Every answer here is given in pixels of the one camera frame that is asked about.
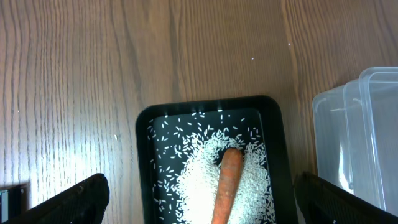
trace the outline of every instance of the wood grain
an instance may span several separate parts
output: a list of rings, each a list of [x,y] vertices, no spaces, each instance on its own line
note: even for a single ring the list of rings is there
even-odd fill
[[[398,64],[393,0],[0,1],[0,185],[29,207],[102,172],[104,223],[142,223],[146,106],[269,95],[292,175],[316,172],[312,98]]]

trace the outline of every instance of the clear plastic container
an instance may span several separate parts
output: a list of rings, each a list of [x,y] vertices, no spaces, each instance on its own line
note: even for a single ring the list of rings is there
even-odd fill
[[[313,99],[318,175],[398,216],[398,68]]]

